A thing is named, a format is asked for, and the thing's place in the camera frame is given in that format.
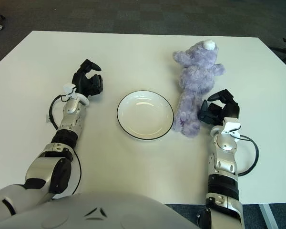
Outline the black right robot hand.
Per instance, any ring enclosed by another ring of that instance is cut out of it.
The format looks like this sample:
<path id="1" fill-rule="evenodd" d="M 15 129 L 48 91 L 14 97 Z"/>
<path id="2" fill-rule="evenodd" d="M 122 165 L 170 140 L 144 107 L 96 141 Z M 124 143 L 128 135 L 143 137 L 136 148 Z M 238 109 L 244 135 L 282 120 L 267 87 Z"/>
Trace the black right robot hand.
<path id="1" fill-rule="evenodd" d="M 198 119 L 211 125 L 222 125 L 224 118 L 239 118 L 240 107 L 234 101 L 233 95 L 227 90 L 221 90 L 204 100 Z"/>

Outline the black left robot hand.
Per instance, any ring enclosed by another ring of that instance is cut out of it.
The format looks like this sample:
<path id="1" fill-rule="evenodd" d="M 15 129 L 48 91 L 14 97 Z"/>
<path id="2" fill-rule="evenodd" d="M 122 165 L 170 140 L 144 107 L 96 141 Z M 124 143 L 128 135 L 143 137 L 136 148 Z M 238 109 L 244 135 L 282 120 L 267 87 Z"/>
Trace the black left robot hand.
<path id="1" fill-rule="evenodd" d="M 86 76 L 91 70 L 101 71 L 101 68 L 86 59 L 77 72 L 73 75 L 72 84 L 76 86 L 76 92 L 84 95 L 85 97 L 98 95 L 103 91 L 103 80 L 100 74 L 95 74 L 91 78 Z"/>

